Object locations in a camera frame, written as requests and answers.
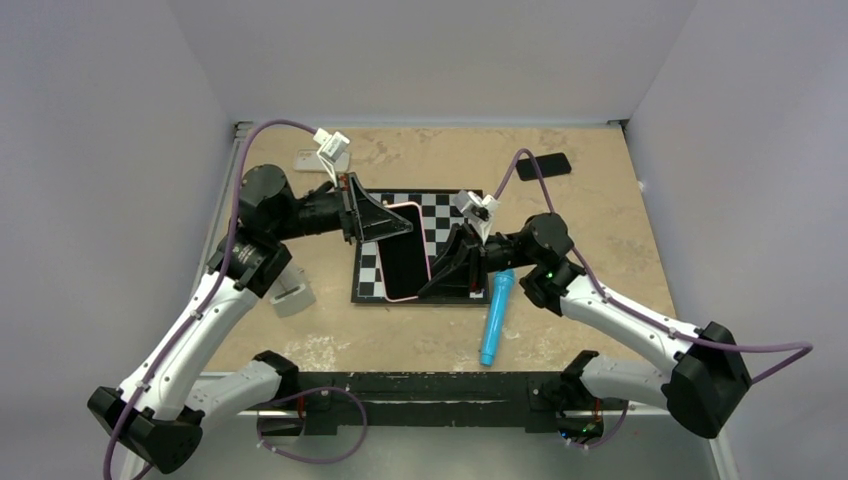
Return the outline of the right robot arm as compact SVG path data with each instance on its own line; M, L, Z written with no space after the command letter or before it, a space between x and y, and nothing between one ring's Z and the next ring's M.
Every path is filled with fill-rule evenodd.
M579 355L561 381L569 404L584 407L596 398L636 401L665 409L699 437L717 437L752 385L731 331L717 322L697 327L667 318L618 295L568 259L573 249L567 225L556 213L533 215L519 231L487 240L467 223L455 225L418 294L476 292L488 274L527 266L519 284L533 305L590 326L646 361Z

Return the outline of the white phone case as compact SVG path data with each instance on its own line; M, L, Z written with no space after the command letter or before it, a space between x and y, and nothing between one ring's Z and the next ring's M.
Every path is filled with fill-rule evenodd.
M347 172L350 166L351 155L349 152L344 152L342 156L335 162L335 171ZM297 172L312 172L320 173L325 169L321 160L317 155L316 150L302 149L297 152L294 157L293 168Z

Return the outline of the black phone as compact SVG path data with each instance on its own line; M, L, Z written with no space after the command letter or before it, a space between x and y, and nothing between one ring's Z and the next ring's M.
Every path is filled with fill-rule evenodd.
M533 161L529 158L522 158L517 162L516 172L522 181L568 175L572 172L571 162L564 152L536 156L536 163L539 171L536 171Z

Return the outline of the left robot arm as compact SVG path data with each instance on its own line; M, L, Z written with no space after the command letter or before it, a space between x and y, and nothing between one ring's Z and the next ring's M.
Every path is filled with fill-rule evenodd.
M301 394L298 367L271 351L206 388L195 385L289 266L288 240L339 231L347 242L366 243L412 230L352 173L297 197L280 167L260 165L244 175L235 199L228 234L166 337L118 387L96 389L87 403L111 446L163 474L183 466L218 421L257 405L284 409Z

